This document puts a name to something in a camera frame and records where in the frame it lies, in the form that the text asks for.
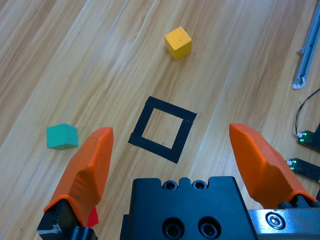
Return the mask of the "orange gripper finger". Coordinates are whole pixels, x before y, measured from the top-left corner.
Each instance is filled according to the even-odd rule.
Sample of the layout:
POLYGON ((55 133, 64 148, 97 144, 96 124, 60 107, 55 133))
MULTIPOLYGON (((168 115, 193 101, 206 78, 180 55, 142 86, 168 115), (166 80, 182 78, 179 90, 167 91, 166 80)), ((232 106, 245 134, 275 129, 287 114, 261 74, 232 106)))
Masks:
POLYGON ((89 219, 104 194, 113 143, 113 128, 101 127, 69 160, 37 228, 43 240, 98 238, 89 219))
POLYGON ((297 195, 310 203, 317 201, 260 132, 243 123, 231 123, 229 138, 248 194, 263 208, 277 208, 297 195))

